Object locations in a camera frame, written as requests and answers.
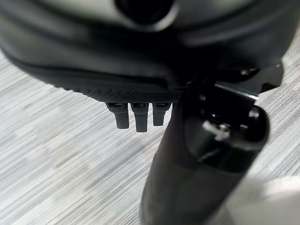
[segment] black device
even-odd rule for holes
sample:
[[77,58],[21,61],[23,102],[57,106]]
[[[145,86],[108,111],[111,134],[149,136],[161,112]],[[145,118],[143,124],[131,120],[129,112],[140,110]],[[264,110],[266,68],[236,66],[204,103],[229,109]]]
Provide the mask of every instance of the black device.
[[0,46],[46,83],[106,102],[117,127],[172,119],[142,197],[143,225],[201,225],[269,135],[255,106],[278,87],[299,0],[2,0]]

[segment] gray wood-grain floor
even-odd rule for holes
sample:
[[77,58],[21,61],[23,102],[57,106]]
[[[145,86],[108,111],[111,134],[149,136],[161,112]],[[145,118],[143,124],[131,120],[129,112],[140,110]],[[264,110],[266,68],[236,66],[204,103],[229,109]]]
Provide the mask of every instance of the gray wood-grain floor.
[[[300,32],[284,63],[283,85],[258,102],[272,131],[249,176],[300,175]],[[0,224],[139,224],[165,129],[151,118],[146,134],[132,114],[131,128],[117,130],[103,103],[37,81],[0,54]]]

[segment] black plastic housing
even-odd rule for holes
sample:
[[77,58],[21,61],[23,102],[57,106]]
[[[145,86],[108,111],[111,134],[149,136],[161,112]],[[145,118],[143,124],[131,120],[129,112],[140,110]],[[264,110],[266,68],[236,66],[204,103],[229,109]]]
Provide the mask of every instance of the black plastic housing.
[[278,62],[299,17],[299,0],[260,0],[210,22],[176,21],[142,33],[64,15],[37,1],[2,0],[0,46],[36,78],[99,101],[177,102],[206,70]]

